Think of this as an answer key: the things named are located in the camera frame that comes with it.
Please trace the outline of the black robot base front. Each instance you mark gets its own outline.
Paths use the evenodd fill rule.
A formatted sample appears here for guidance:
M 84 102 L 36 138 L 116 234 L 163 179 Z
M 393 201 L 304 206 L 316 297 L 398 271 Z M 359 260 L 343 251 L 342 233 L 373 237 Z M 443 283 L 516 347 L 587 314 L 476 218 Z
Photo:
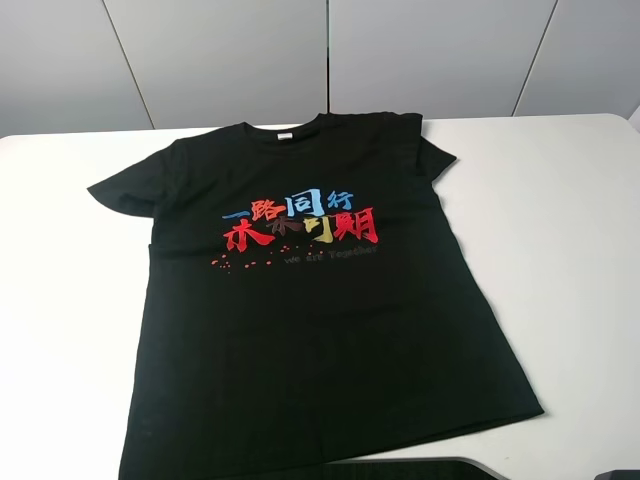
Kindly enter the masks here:
M 350 460 L 327 464 L 321 479 L 331 480 L 494 480 L 504 476 L 471 460 Z

